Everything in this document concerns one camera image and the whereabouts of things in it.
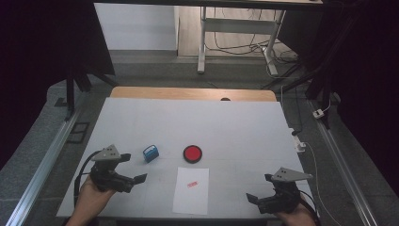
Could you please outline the black stand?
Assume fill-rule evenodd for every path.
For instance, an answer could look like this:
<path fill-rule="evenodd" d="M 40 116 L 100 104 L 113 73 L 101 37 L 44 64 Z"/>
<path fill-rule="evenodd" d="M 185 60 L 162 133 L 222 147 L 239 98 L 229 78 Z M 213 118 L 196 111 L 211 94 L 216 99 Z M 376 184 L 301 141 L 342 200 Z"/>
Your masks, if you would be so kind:
<path fill-rule="evenodd" d="M 330 126 L 328 122 L 328 110 L 331 107 L 331 85 L 329 81 L 330 76 L 326 73 L 324 67 L 320 66 L 314 70 L 304 71 L 298 77 L 291 77 L 293 73 L 302 68 L 302 65 L 298 62 L 292 63 L 291 67 L 281 75 L 272 75 L 270 67 L 271 64 L 268 63 L 266 65 L 266 72 L 271 78 L 271 81 L 261 86 L 261 89 L 271 89 L 275 87 L 275 91 L 282 95 L 288 90 L 296 89 L 298 86 L 309 82 L 310 84 L 305 91 L 305 96 L 307 99 L 310 100 L 315 99 L 319 95 L 319 93 L 322 93 L 320 108 L 324 115 L 321 116 L 319 120 L 322 122 L 322 124 L 324 124 L 327 129 L 329 129 Z"/>
<path fill-rule="evenodd" d="M 67 115 L 65 120 L 69 121 L 72 118 L 75 110 L 75 99 L 74 99 L 74 85 L 83 92 L 89 92 L 91 90 L 91 82 L 88 78 L 88 74 L 85 72 L 73 72 L 70 71 L 66 78 L 66 91 L 67 91 Z"/>

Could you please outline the black floor frame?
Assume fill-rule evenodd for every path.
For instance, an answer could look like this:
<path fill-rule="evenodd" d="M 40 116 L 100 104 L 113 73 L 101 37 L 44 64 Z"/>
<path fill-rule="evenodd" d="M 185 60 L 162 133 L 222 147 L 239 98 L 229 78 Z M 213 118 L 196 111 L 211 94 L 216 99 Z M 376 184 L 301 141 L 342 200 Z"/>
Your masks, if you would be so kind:
<path fill-rule="evenodd" d="M 89 123 L 88 122 L 77 122 L 71 129 L 67 142 L 71 144 L 81 144 L 87 133 Z"/>

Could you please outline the blue stamp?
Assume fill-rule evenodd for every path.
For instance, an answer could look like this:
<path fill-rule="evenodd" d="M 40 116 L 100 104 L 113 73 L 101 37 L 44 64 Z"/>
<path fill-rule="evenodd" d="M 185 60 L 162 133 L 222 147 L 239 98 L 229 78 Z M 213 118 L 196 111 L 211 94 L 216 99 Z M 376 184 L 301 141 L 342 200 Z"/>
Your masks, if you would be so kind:
<path fill-rule="evenodd" d="M 152 160 L 154 160 L 156 157 L 159 156 L 157 147 L 155 145 L 151 145 L 151 146 L 147 147 L 143 151 L 143 156 L 144 156 L 144 160 L 147 163 L 150 163 Z"/>

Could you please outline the white-legged desk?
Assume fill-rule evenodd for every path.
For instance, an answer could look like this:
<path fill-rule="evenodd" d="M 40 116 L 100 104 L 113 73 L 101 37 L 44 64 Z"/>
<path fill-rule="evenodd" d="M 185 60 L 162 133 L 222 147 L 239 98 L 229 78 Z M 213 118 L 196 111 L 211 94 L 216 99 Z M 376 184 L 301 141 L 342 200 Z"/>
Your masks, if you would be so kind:
<path fill-rule="evenodd" d="M 198 73 L 205 71 L 205 37 L 207 32 L 262 34 L 269 35 L 270 40 L 262 48 L 266 68 L 272 75 L 277 75 L 271 53 L 279 33 L 280 25 L 287 10 L 321 9 L 323 0 L 93 0 L 103 4 L 131 4 L 154 6 L 200 7 L 200 43 Z M 274 21 L 251 21 L 249 19 L 222 19 L 214 16 L 208 18 L 207 8 L 256 8 L 276 9 L 279 15 Z"/>

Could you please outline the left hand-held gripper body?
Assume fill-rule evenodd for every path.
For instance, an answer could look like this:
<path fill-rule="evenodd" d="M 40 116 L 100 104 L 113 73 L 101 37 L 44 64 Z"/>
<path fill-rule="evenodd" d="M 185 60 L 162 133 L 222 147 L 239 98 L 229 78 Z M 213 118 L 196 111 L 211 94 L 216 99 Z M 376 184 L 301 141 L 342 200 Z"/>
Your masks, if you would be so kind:
<path fill-rule="evenodd" d="M 116 173 L 115 168 L 120 162 L 121 154 L 115 145 L 110 145 L 96 153 L 91 161 L 94 166 L 89 176 L 100 191 L 112 189 L 118 192 L 130 193 L 133 186 L 133 178 Z"/>

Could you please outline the white power strip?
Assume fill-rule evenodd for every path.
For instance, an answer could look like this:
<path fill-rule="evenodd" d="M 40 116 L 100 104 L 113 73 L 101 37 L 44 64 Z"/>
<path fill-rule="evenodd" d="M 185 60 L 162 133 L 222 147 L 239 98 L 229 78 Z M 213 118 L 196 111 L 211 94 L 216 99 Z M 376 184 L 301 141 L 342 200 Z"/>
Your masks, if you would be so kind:
<path fill-rule="evenodd" d="M 297 136 L 298 132 L 293 128 L 290 128 L 290 133 L 294 142 L 295 150 L 298 153 L 304 153 L 306 151 L 306 144 L 299 139 Z"/>

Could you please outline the wooden table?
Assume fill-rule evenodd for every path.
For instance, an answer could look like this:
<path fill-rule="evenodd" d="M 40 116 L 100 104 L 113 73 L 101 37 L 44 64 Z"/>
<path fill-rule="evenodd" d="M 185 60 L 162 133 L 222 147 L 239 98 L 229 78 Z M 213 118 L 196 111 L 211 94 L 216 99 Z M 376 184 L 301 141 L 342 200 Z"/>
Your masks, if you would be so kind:
<path fill-rule="evenodd" d="M 112 98 L 143 98 L 168 100 L 230 100 L 276 102 L 271 90 L 255 89 L 191 89 L 191 88 L 152 88 L 116 87 L 111 91 Z"/>

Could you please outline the red ink pad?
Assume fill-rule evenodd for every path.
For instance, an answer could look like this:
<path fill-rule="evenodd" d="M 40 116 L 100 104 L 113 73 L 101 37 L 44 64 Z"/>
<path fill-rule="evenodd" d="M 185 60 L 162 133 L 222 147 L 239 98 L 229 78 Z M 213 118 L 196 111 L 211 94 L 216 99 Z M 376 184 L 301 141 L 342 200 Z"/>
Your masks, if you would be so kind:
<path fill-rule="evenodd" d="M 202 158 L 202 150 L 196 145 L 189 145 L 184 149 L 183 157 L 190 164 L 198 163 Z"/>

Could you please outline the aluminium rail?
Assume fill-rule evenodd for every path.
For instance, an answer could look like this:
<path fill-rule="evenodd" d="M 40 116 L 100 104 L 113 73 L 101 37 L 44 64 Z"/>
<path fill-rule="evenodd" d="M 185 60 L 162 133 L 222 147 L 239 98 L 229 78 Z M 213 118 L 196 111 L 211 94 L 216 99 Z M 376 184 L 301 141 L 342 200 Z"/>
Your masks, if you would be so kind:
<path fill-rule="evenodd" d="M 76 108 L 70 115 L 69 119 L 61 123 L 61 126 L 47 149 L 45 156 L 41 160 L 35 174 L 27 185 L 24 194 L 19 199 L 19 202 L 8 219 L 6 226 L 23 226 L 66 142 L 69 133 L 80 115 L 81 109 Z"/>
<path fill-rule="evenodd" d="M 327 149 L 331 155 L 331 158 L 334 161 L 338 172 L 340 173 L 346 190 L 353 200 L 353 203 L 359 213 L 359 217 L 363 225 L 378 226 L 377 220 L 370 207 L 370 204 L 367 202 L 363 192 L 361 191 L 356 181 L 354 174 L 352 173 L 349 165 L 345 161 L 344 156 L 341 153 L 341 150 L 338 147 L 334 136 L 331 134 L 330 130 L 325 127 L 320 119 L 316 119 L 315 121 L 323 137 L 323 140 L 327 145 Z"/>

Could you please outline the white paper sheet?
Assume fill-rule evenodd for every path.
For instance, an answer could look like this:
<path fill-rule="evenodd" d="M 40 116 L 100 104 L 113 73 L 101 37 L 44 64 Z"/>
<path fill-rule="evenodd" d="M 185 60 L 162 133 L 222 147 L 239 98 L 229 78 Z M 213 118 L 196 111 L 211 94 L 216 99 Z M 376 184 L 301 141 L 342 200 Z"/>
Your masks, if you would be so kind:
<path fill-rule="evenodd" d="M 180 214 L 207 215 L 209 170 L 178 167 L 172 211 Z"/>

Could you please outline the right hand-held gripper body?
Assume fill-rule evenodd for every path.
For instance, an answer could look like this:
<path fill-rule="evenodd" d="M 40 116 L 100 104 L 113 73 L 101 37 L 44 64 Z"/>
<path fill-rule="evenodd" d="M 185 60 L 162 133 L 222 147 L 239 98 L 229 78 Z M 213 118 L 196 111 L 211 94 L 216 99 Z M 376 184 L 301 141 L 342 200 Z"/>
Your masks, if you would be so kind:
<path fill-rule="evenodd" d="M 312 175 L 286 168 L 280 168 L 272 175 L 273 182 L 270 183 L 274 186 L 275 194 L 258 200 L 260 213 L 292 213 L 301 200 L 296 182 L 311 179 Z"/>

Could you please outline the white table cover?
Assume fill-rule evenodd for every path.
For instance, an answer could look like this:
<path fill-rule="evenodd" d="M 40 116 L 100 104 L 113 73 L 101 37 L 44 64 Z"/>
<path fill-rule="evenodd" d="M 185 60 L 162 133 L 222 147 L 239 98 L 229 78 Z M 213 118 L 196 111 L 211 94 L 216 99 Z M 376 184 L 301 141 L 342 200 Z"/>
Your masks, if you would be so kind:
<path fill-rule="evenodd" d="M 132 156 L 117 173 L 146 173 L 147 179 L 130 193 L 114 195 L 104 218 L 260 218 L 247 193 L 269 197 L 274 190 L 266 173 L 302 169 L 278 102 L 108 98 L 85 153 L 109 145 Z M 143 151 L 151 145 L 159 156 L 147 163 Z M 184 160 L 189 145 L 201 148 L 198 163 Z M 172 211 L 178 167 L 209 170 L 207 215 Z"/>

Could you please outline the person's left hand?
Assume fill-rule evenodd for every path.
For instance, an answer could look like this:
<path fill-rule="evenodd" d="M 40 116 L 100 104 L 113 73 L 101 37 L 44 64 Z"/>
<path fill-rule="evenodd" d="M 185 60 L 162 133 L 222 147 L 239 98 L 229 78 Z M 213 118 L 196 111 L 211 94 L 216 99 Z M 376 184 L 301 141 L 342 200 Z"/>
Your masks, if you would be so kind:
<path fill-rule="evenodd" d="M 72 215 L 65 226 L 88 226 L 106 207 L 115 190 L 100 191 L 88 176 L 82 184 Z"/>

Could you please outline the black curtain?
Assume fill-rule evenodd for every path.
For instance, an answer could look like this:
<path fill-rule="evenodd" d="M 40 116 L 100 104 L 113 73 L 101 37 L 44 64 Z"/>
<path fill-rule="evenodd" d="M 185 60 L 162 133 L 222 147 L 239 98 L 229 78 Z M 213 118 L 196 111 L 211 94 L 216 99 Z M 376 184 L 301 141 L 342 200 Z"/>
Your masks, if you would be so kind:
<path fill-rule="evenodd" d="M 0 0 L 0 169 L 68 76 L 113 74 L 94 0 Z"/>
<path fill-rule="evenodd" d="M 348 5 L 333 11 L 287 11 L 279 40 L 316 68 L 347 24 Z M 338 114 L 399 196 L 399 0 L 360 0 L 359 18 L 328 71 L 341 98 Z"/>

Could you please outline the person's right hand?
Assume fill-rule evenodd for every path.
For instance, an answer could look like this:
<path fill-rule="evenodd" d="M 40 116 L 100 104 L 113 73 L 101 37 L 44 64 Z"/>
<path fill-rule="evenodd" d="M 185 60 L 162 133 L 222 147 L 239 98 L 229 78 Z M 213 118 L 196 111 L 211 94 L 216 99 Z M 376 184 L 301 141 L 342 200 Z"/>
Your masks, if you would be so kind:
<path fill-rule="evenodd" d="M 300 202 L 292 213 L 278 212 L 275 216 L 285 226 L 316 226 L 311 212 L 305 206 L 305 201 Z"/>

